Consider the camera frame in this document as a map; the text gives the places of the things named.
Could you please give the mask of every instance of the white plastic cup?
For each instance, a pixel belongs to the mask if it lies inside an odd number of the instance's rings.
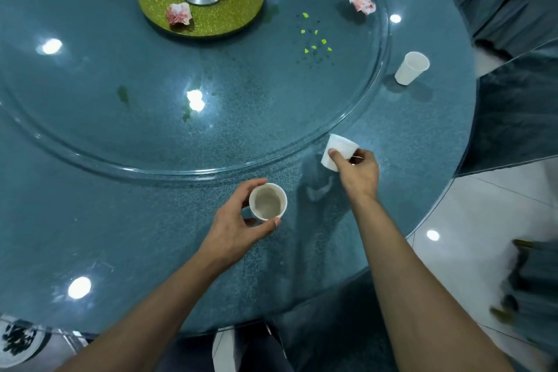
[[[329,149],[337,150],[339,153],[341,153],[341,156],[343,156],[346,160],[349,160],[353,156],[354,152],[357,151],[358,144],[337,134],[329,135],[328,145],[325,146],[324,155],[321,158],[321,164],[324,165],[327,169],[339,172],[337,166],[335,165],[335,162],[333,162],[329,157]]]
[[[287,210],[287,194],[277,184],[256,187],[248,199],[252,214],[260,221],[280,218]]]
[[[416,77],[430,67],[430,61],[419,51],[410,51],[405,55],[403,63],[395,73],[395,81],[408,86]]]

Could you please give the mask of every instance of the round table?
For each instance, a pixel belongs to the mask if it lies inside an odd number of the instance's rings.
[[[193,255],[253,177],[285,189],[282,224],[183,331],[340,285],[366,258],[338,175],[319,163],[329,132],[374,150],[380,200],[410,234],[466,150],[473,52],[452,0],[374,1],[365,16],[348,0],[265,0],[246,29],[194,41],[160,32],[137,0],[0,0],[0,311],[106,330]],[[431,66],[402,87],[408,51]],[[193,90],[201,109],[187,104]],[[92,286],[76,299],[79,277]]]

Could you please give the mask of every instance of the person's left hand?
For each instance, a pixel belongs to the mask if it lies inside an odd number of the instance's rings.
[[[267,182],[266,178],[255,178],[241,183],[230,199],[221,206],[213,218],[213,224],[198,253],[226,270],[242,259],[256,242],[271,234],[281,223],[272,218],[251,228],[256,219],[243,219],[241,209],[248,206],[250,193]]]

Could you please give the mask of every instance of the crumpled paper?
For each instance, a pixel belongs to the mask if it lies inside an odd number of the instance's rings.
[[[192,19],[190,5],[186,2],[180,3],[179,5],[171,3],[164,14],[167,16],[169,25],[190,25],[190,20]]]
[[[363,12],[366,15],[376,11],[376,5],[372,0],[349,0],[357,11]]]

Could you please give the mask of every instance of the floor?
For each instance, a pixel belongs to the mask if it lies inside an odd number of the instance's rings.
[[[482,51],[477,60],[479,76],[502,64]],[[557,238],[557,225],[558,158],[457,178],[408,241],[498,347],[527,369],[542,372],[547,370],[548,356],[496,321],[489,307],[499,304],[500,285],[514,262],[511,240]],[[18,370],[50,372],[71,355],[61,337],[49,345]],[[232,331],[216,335],[212,351],[216,372],[237,369],[233,347]],[[59,358],[45,361],[49,353]]]

